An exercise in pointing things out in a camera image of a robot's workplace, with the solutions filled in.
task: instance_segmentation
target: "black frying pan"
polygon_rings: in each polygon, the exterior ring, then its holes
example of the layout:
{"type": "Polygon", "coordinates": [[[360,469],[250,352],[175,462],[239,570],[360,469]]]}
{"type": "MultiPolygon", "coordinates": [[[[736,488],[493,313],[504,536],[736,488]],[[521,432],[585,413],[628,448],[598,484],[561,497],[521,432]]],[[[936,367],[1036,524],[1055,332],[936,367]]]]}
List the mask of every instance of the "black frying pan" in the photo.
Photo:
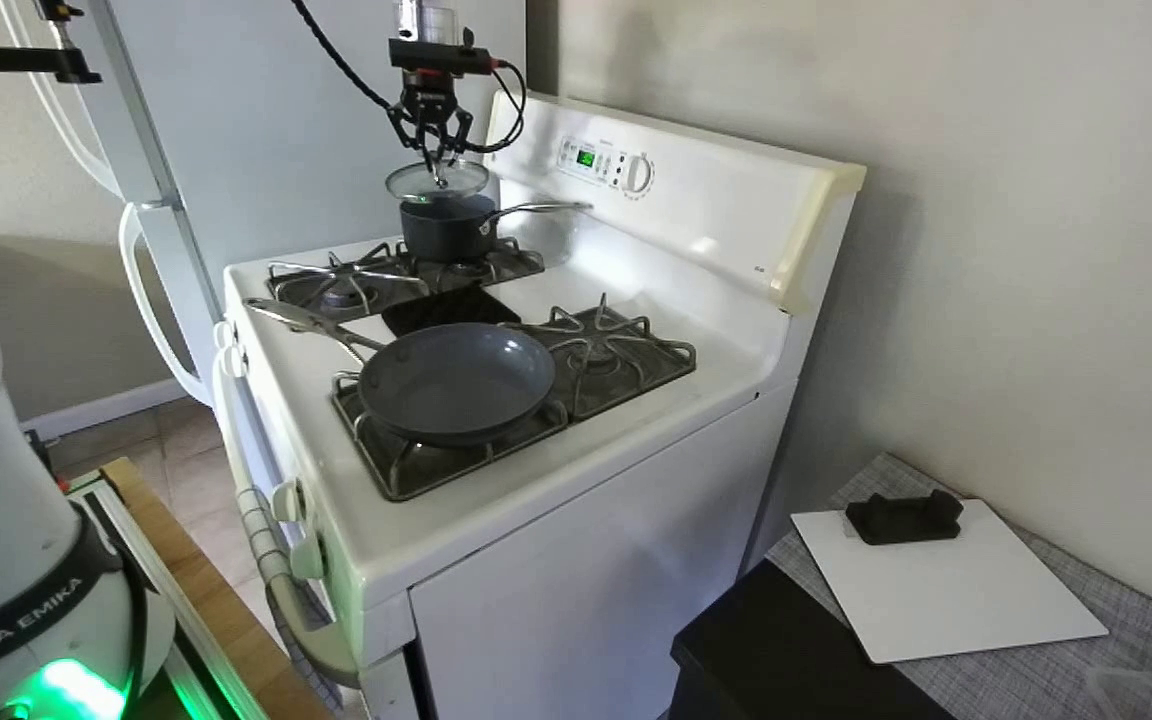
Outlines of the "black frying pan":
{"type": "Polygon", "coordinates": [[[438,324],[393,344],[365,341],[318,313],[250,301],[302,332],[325,332],[365,360],[360,403],[388,432],[432,448],[475,448],[539,413],[558,386],[547,350],[504,324],[438,324]]]}

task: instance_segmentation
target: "green light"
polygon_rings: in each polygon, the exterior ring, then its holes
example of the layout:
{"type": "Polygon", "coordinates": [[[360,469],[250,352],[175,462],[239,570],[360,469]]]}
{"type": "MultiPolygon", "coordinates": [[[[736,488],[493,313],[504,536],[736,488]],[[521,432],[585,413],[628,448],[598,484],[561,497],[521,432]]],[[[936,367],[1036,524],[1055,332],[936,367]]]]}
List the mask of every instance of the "green light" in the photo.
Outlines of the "green light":
{"type": "Polygon", "coordinates": [[[3,705],[11,716],[115,720],[124,692],[81,662],[54,662],[3,705]]]}

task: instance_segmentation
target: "white wall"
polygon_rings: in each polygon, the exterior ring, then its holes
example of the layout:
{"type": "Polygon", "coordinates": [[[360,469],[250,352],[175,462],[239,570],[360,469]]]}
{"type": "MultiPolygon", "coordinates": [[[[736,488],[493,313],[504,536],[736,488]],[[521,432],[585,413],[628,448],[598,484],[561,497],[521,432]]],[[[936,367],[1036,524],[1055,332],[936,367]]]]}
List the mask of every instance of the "white wall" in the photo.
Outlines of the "white wall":
{"type": "Polygon", "coordinates": [[[115,200],[65,155],[23,75],[0,75],[0,344],[23,420],[165,379],[113,236],[115,200]]]}
{"type": "Polygon", "coordinates": [[[894,448],[1152,592],[1147,0],[547,7],[563,98],[871,164],[800,504],[894,448]]]}

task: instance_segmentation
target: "white stove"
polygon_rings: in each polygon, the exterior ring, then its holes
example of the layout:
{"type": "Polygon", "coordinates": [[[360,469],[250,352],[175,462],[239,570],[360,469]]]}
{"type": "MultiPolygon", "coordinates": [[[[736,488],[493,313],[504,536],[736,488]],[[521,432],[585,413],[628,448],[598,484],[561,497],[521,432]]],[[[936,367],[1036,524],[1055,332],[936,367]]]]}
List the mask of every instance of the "white stove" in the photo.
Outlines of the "white stove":
{"type": "MultiPolygon", "coordinates": [[[[547,101],[490,164],[504,203],[591,212],[510,224],[543,273],[486,293],[521,324],[649,317],[697,367],[398,504],[333,408],[358,360],[244,303],[271,270],[398,242],[230,270],[226,341],[284,477],[288,571],[333,605],[319,641],[375,716],[662,716],[674,633],[777,512],[771,456],[866,170],[547,101]]],[[[379,317],[347,329],[393,341],[379,317]]]]}

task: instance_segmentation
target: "floor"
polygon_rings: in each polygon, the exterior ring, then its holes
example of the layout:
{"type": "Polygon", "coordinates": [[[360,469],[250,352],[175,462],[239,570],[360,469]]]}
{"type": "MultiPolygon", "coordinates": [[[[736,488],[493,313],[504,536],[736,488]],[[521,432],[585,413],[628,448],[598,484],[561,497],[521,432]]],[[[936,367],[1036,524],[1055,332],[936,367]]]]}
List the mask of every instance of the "floor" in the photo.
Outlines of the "floor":
{"type": "Polygon", "coordinates": [[[106,462],[128,456],[142,481],[175,512],[180,528],[190,528],[190,536],[212,557],[253,616],[271,630],[264,585],[238,517],[226,443],[206,403],[160,403],[142,418],[60,438],[49,451],[60,477],[81,477],[106,462]]]}

